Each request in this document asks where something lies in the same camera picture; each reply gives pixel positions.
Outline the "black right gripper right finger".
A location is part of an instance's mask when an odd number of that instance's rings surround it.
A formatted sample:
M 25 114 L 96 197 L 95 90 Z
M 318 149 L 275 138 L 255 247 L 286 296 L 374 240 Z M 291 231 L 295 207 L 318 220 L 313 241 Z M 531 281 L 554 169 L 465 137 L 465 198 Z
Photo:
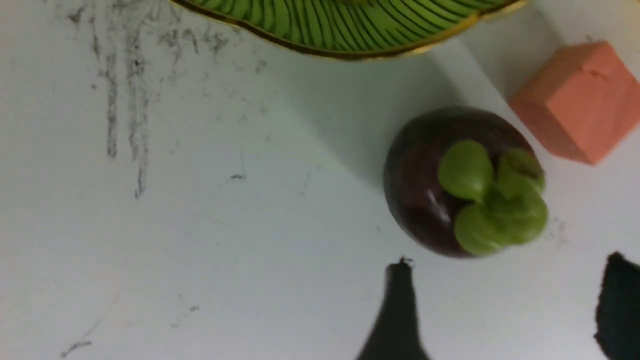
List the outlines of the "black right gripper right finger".
M 595 321 L 594 339 L 608 360 L 640 358 L 640 268 L 619 251 L 606 260 Z

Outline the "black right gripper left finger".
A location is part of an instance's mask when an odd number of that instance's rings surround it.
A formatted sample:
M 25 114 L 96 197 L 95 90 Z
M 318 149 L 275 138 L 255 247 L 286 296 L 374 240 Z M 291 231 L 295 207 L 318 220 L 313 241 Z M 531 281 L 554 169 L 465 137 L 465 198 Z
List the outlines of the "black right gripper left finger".
M 358 360 L 428 360 L 420 333 L 413 260 L 401 257 L 386 267 L 385 293 Z

